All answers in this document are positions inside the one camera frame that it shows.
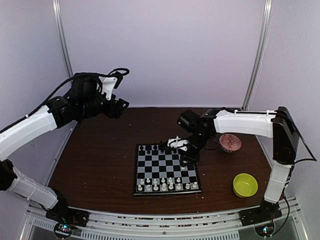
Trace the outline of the black white chessboard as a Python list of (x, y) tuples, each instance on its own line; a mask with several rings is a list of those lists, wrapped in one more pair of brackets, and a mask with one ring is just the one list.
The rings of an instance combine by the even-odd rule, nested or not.
[[(174, 188), (169, 189), (170, 182)], [(197, 188), (192, 188), (192, 184), (197, 182)], [(167, 189), (162, 191), (162, 184), (166, 183)], [(181, 189), (176, 189), (177, 184), (181, 184)], [(190, 184), (190, 189), (186, 189), (186, 184)], [(138, 191), (138, 185), (142, 186), (142, 191)], [(177, 150), (161, 148), (159, 144), (137, 144), (135, 148), (135, 171), (133, 196), (163, 196), (198, 194), (202, 192), (198, 166), (189, 164), (180, 165), (180, 154)]]

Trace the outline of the white bishop chess piece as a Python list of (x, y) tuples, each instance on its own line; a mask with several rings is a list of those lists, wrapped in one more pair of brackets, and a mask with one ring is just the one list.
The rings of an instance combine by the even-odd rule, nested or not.
[(180, 190), (181, 188), (182, 188), (181, 184), (178, 183), (178, 184), (176, 185), (176, 189), (177, 189), (177, 190)]

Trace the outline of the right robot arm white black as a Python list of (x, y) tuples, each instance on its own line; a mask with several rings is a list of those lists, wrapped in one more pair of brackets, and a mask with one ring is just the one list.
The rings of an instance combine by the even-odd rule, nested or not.
[(289, 110), (244, 111), (237, 108), (215, 107), (199, 115), (188, 109), (180, 114), (177, 124), (190, 135), (176, 136), (166, 146), (180, 150), (186, 162), (197, 162), (197, 156), (209, 139), (217, 134), (245, 134), (256, 138), (266, 157), (271, 173), (263, 197), (263, 205), (256, 210), (259, 220), (268, 220), (275, 212), (282, 192), (290, 182), (289, 176), (302, 137)]

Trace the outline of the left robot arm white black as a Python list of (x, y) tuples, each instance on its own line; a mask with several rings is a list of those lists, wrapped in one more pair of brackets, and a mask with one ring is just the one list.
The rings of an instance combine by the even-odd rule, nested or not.
[(100, 114), (118, 119), (129, 102), (113, 91), (129, 74), (116, 68), (108, 74), (78, 72), (63, 81), (38, 107), (0, 131), (0, 189), (18, 194), (51, 210), (61, 222), (72, 218), (68, 203), (57, 190), (46, 187), (20, 172), (9, 157), (40, 136), (76, 121)]

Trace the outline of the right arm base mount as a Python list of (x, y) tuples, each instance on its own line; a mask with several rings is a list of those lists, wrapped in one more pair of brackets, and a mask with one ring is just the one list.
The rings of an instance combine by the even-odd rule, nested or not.
[(276, 226), (274, 220), (280, 218), (283, 214), (280, 206), (263, 206), (241, 210), (239, 218), (243, 227), (254, 227), (255, 233), (262, 238), (271, 237), (275, 231)]

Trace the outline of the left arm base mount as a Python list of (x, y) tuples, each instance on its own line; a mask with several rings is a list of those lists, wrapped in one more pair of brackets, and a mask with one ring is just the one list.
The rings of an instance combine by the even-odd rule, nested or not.
[(56, 221), (53, 233), (59, 239), (69, 238), (78, 227), (86, 227), (89, 220), (89, 212), (74, 208), (68, 208), (65, 215), (59, 215), (52, 209), (45, 209), (45, 217)]

